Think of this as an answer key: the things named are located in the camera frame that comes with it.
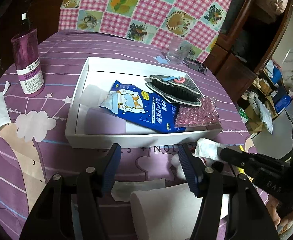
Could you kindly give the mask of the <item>person's right hand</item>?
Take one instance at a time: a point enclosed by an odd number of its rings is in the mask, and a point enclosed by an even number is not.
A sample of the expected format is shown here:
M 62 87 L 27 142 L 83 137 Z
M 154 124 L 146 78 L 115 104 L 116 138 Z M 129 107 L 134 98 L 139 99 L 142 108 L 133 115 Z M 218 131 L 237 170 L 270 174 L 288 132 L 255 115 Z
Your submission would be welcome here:
M 275 199 L 273 196 L 268 195 L 268 202 L 266 203 L 266 208 L 274 222 L 275 228 L 278 226 L 288 227 L 293 225 L 293 211 L 284 218 L 280 218 L 277 213 L 277 206 L 279 205 L 279 200 Z

